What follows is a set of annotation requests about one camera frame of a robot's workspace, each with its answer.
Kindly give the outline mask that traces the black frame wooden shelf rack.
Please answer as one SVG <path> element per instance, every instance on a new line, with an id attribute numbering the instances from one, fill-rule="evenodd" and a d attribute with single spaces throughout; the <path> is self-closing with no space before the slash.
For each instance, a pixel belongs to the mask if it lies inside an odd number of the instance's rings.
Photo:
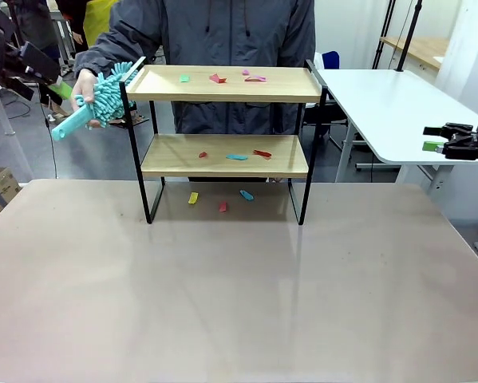
<path id="1" fill-rule="evenodd" d="M 195 178 L 275 178 L 287 180 L 292 206 L 298 224 L 304 224 L 314 173 L 318 144 L 312 144 L 310 158 L 304 156 L 297 134 L 282 135 L 161 135 L 153 132 L 145 155 L 140 155 L 132 125 L 129 104 L 147 101 L 154 113 L 157 101 L 189 103 L 282 103 L 299 109 L 314 103 L 323 111 L 328 95 L 311 61 L 302 68 L 252 67 L 248 76 L 240 66 L 149 65 L 145 57 L 133 64 L 138 74 L 125 86 L 120 83 L 121 99 L 130 139 L 136 178 L 144 216 L 152 223 L 168 177 Z M 217 73 L 227 82 L 217 84 L 209 77 Z M 180 76 L 188 75 L 189 82 Z M 267 82 L 245 82 L 249 76 L 266 77 Z M 269 152 L 270 159 L 253 154 Z M 207 152 L 206 158 L 199 158 Z M 247 160 L 229 160 L 228 154 L 248 156 Z"/>

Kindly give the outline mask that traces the person in dark clothes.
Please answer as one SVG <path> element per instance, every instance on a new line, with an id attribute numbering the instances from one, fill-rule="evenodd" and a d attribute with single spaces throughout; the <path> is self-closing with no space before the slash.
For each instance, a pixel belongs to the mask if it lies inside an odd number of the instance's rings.
<path id="1" fill-rule="evenodd" d="M 15 13 L 18 28 L 25 41 L 39 48 L 49 59 L 48 64 L 57 66 L 57 74 L 61 73 L 60 52 L 53 21 L 46 0 L 6 0 L 10 11 Z M 43 107 L 50 110 L 50 120 L 61 123 L 69 113 L 61 106 L 62 97 L 47 85 L 39 84 L 39 98 Z"/>

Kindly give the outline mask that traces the black stand pole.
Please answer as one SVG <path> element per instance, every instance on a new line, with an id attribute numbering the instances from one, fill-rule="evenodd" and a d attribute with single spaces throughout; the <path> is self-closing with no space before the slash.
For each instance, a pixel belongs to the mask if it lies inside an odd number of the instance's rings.
<path id="1" fill-rule="evenodd" d="M 405 59 L 407 58 L 407 55 L 408 55 L 408 52 L 409 52 L 409 47 L 410 47 L 411 41 L 413 39 L 413 34 L 414 34 L 414 31 L 415 31 L 416 26 L 417 26 L 417 21 L 418 21 L 418 18 L 419 18 L 419 14 L 421 12 L 422 2 L 423 2 L 423 0 L 417 0 L 416 5 L 414 7 L 413 18 L 412 18 L 411 24 L 409 26 L 409 31 L 408 31 L 407 36 L 405 38 L 405 44 L 403 46 L 403 50 L 401 51 L 401 56 L 399 58 L 397 67 L 395 69 L 396 72 L 400 73 L 400 72 L 403 71 Z"/>

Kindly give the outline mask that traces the person's right hand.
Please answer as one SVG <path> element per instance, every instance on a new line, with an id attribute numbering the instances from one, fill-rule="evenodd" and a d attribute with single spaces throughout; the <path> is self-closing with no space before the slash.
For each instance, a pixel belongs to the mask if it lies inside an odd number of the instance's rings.
<path id="1" fill-rule="evenodd" d="M 94 102 L 94 86 L 96 83 L 97 77 L 90 70 L 82 69 L 79 72 L 70 97 L 70 102 L 74 112 L 79 109 L 76 100 L 77 95 L 83 96 L 86 103 Z"/>

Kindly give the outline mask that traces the white rounded table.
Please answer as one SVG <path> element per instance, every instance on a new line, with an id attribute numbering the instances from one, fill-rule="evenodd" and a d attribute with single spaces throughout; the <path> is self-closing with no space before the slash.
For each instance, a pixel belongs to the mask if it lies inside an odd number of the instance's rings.
<path id="1" fill-rule="evenodd" d="M 345 180 L 354 133 L 359 133 L 384 164 L 398 166 L 398 183 L 409 168 L 434 167 L 430 191 L 442 190 L 456 166 L 478 167 L 478 160 L 450 160 L 423 149 L 426 127 L 448 122 L 478 125 L 478 114 L 410 71 L 389 69 L 321 69 L 329 93 L 347 115 L 336 182 Z"/>

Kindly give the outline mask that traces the wooden desk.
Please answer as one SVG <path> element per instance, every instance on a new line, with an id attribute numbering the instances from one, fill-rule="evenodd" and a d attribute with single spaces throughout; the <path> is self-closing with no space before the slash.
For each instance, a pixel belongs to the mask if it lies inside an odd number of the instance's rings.
<path id="1" fill-rule="evenodd" d="M 383 37 L 380 41 L 393 49 L 393 62 L 398 62 L 405 44 L 405 38 Z M 449 40 L 446 38 L 413 38 L 409 47 L 406 62 L 414 61 L 422 69 L 439 72 L 444 56 L 448 50 Z"/>

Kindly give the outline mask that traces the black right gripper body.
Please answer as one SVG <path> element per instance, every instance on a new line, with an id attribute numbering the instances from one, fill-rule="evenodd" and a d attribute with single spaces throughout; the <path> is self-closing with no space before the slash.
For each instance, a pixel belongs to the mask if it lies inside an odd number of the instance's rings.
<path id="1" fill-rule="evenodd" d="M 444 156 L 450 160 L 478 160 L 478 126 L 470 136 L 457 136 L 444 143 Z"/>

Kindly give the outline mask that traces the teal chenille duster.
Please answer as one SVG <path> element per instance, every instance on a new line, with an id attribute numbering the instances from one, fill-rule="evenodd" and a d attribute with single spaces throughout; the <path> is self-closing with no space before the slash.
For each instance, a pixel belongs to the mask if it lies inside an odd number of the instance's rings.
<path id="1" fill-rule="evenodd" d="M 76 95 L 78 109 L 51 131 L 53 140 L 62 140 L 83 126 L 91 129 L 91 120 L 98 120 L 105 128 L 111 120 L 123 116 L 120 83 L 123 82 L 122 77 L 125 77 L 125 86 L 132 82 L 138 74 L 138 70 L 132 71 L 132 67 L 132 62 L 121 62 L 114 65 L 107 77 L 99 73 L 94 85 L 94 101 L 87 102 L 82 95 Z"/>

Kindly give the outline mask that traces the blue chair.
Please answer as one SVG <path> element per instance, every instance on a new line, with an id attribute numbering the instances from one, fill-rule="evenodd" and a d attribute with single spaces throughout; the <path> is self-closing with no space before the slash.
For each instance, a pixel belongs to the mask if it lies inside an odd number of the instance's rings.
<path id="1" fill-rule="evenodd" d="M 314 66 L 316 69 L 340 69 L 340 56 L 336 51 L 326 53 L 316 52 L 314 55 Z"/>

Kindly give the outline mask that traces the person in grey jacket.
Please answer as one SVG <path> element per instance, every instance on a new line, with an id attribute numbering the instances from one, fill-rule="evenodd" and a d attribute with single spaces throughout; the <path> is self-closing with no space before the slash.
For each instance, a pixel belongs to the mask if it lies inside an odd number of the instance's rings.
<path id="1" fill-rule="evenodd" d="M 315 51 L 314 0 L 122 0 L 110 30 L 169 65 L 301 67 Z M 176 132 L 291 134 L 296 105 L 172 105 Z"/>

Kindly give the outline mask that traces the person with yellow apron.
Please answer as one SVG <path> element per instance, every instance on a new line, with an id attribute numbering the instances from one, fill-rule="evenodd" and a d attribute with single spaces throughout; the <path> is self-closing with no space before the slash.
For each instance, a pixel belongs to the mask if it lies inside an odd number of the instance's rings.
<path id="1" fill-rule="evenodd" d="M 109 30 L 110 12 L 119 0 L 56 0 L 57 7 L 69 22 L 74 41 L 90 47 Z"/>

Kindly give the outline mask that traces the person's right forearm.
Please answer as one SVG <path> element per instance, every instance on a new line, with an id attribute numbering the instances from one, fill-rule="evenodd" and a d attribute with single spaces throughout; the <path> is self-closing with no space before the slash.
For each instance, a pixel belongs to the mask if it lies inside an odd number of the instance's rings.
<path id="1" fill-rule="evenodd" d="M 108 75 L 115 64 L 135 63 L 142 55 L 140 47 L 127 36 L 115 30 L 101 34 L 94 45 L 76 56 L 74 72 L 77 76 L 87 69 L 97 76 Z"/>

